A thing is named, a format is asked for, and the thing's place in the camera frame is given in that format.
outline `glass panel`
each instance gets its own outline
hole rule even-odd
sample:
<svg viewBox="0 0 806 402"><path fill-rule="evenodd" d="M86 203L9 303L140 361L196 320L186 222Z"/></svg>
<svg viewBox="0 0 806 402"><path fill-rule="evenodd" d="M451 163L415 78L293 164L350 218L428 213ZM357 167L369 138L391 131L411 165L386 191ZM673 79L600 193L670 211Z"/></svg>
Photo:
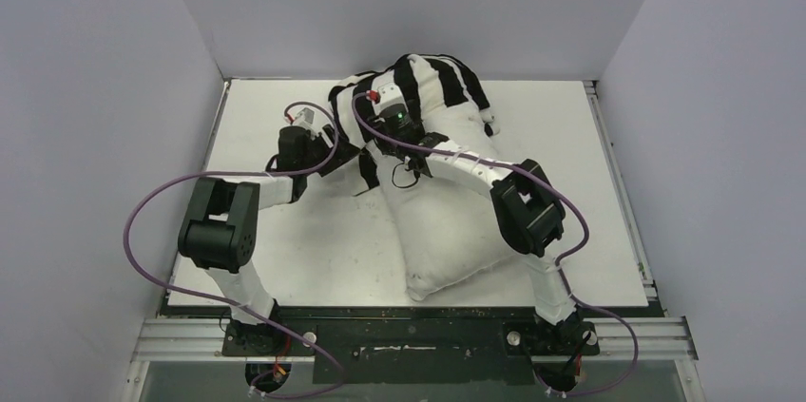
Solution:
<svg viewBox="0 0 806 402"><path fill-rule="evenodd" d="M587 381L579 390L599 387L612 381L624 370L625 362L587 362L583 369ZM295 364L294 371L282 390L277 393L310 391L314 366ZM243 376L244 365L227 363L154 362L148 369L141 402L157 401L243 401L248 398L248 386ZM464 385L348 385L329 394L328 401L442 401L485 400L517 401L545 400L545 389L534 386L507 386L501 382L482 381ZM641 361L638 369L621 386L580 399L590 402L684 401L674 361Z"/></svg>

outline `pillow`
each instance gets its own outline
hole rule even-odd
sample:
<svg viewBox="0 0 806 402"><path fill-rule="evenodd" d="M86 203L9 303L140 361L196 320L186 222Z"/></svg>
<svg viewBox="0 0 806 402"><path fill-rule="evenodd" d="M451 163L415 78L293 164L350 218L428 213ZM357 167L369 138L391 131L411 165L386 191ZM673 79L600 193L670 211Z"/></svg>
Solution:
<svg viewBox="0 0 806 402"><path fill-rule="evenodd" d="M474 103L436 110L423 119L426 131L442 133L488 158L498 154L484 131ZM389 206L403 258L406 293L414 300L490 268L515 253L498 229L492 203L468 188L444 179L420 176L394 167L400 160L373 147L380 188Z"/></svg>
<svg viewBox="0 0 806 402"><path fill-rule="evenodd" d="M406 261L407 293L422 300L514 252L501 237L489 199L455 182L425 176L401 188L414 182L413 175L395 170L400 161L380 154L352 110L357 93L390 82L401 89L410 114L422 120L426 131L442 133L468 150L498 158L488 137L497 128L478 78L449 56L404 55L382 72L351 76L331 90L328 99L342 142L366 148L375 161L376 169L362 170L362 176L376 175L374 184L380 184L392 212ZM358 112L372 118L372 105L361 104Z"/></svg>

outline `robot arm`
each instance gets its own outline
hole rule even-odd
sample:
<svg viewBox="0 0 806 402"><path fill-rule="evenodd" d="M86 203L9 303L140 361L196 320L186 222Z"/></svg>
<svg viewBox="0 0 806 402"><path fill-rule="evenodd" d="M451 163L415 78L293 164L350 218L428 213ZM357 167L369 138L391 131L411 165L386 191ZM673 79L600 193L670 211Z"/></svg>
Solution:
<svg viewBox="0 0 806 402"><path fill-rule="evenodd" d="M531 279L537 316L552 325L572 316L576 312L575 302L570 298L553 260L546 257L546 247L564 232L566 210L560 201L535 182L504 167L512 163L484 159L442 134L426 133L422 124L410 117L396 85L382 86L377 92L372 92L369 99L377 116L370 121L375 129L397 141L435 151L426 153L376 139L381 153L397 157L415 176L457 182L488 198L504 241L514 251L527 255L524 264ZM444 155L447 152L464 152L467 158ZM479 160L493 162L496 166L483 165ZM517 166L549 183L537 162L524 160Z"/></svg>
<svg viewBox="0 0 806 402"><path fill-rule="evenodd" d="M276 317L276 302L263 287L251 262L258 233L258 211L297 201L307 187L306 176L272 177L273 171L299 171L320 163L333 148L334 129L304 107L279 132L278 155L267 175L251 178L202 178L196 182L185 212L178 247L216 281L221 293L255 312ZM320 175L333 171L352 153L336 151ZM257 329L254 317L232 308L233 322Z"/></svg>

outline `white wall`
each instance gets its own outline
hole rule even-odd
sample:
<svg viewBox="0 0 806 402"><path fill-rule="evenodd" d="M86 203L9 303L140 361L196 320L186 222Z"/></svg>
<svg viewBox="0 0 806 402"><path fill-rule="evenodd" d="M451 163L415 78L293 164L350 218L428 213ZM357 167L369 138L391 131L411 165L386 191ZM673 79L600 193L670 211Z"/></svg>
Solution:
<svg viewBox="0 0 806 402"><path fill-rule="evenodd" d="M596 78L643 0L184 0L225 76L343 77L409 51L486 78Z"/></svg>
<svg viewBox="0 0 806 402"><path fill-rule="evenodd" d="M129 209L198 169L221 77L182 0L0 0L0 400L117 400L159 292ZM135 233L166 275L181 202Z"/></svg>
<svg viewBox="0 0 806 402"><path fill-rule="evenodd" d="M806 394L806 0L646 0L600 83L709 401Z"/></svg>

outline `metal rail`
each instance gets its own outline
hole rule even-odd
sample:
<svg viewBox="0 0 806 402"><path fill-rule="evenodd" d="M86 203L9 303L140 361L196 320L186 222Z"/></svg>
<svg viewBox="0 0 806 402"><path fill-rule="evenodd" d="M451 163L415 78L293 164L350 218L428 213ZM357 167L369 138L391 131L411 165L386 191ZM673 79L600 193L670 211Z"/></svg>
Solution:
<svg viewBox="0 0 806 402"><path fill-rule="evenodd" d="M632 339L620 323L610 318L591 318L602 353L589 360L629 360ZM684 318L628 318L639 338L641 360L675 360L696 358L694 345ZM143 324L133 361L181 362L261 362L274 361L272 356L230 357L221 355L224 332L216 319L149 319ZM551 361L551 357L534 356L535 361ZM283 362L310 362L310 356L284 357Z"/></svg>

